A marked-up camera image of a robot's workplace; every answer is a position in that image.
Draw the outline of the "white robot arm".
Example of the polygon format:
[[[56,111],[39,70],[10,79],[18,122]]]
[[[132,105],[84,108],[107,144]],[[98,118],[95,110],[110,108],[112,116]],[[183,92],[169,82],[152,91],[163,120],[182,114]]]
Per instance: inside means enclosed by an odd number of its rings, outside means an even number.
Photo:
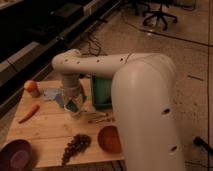
[[[186,171],[171,106],[176,68],[159,53],[84,57],[77,49],[56,55],[65,94],[79,95],[80,74],[112,80],[111,100],[127,171]]]

